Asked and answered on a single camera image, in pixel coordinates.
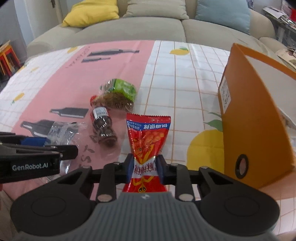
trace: door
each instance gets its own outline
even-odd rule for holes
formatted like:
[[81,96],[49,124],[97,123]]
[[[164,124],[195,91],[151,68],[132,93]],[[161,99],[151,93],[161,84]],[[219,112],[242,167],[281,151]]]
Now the door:
[[54,0],[24,0],[34,38],[59,24],[54,2]]

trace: beige pillow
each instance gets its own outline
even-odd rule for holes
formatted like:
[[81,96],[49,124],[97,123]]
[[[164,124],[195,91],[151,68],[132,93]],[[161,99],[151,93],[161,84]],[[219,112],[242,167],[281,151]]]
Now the beige pillow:
[[127,17],[165,17],[189,19],[185,0],[128,0]]

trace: gray ribbed panel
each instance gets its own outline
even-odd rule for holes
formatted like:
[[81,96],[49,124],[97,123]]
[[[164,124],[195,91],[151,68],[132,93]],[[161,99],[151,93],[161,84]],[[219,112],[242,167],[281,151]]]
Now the gray ribbed panel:
[[231,236],[213,228],[196,206],[169,192],[121,193],[119,199],[97,205],[91,217],[68,234],[36,237],[19,234],[15,241],[277,241],[272,233]]

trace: black circular joint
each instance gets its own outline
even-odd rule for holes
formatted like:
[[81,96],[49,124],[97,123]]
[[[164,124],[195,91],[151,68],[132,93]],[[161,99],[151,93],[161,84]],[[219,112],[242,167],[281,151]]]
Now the black circular joint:
[[43,237],[60,235],[78,228],[91,215],[90,200],[71,185],[42,187],[12,204],[10,216],[17,230]]
[[221,185],[199,205],[204,220],[235,236],[257,236],[274,228],[279,207],[270,196],[244,184]]
[[243,179],[249,169],[249,159],[245,154],[241,154],[235,163],[235,175],[238,179]]

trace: screw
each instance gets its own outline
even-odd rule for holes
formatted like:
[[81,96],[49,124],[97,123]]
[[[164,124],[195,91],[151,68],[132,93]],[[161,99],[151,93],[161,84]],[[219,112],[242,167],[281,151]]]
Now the screw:
[[183,202],[191,202],[193,200],[193,198],[194,197],[188,193],[184,193],[179,196],[179,199]]
[[101,194],[97,198],[100,202],[109,202],[112,200],[112,196],[109,194]]

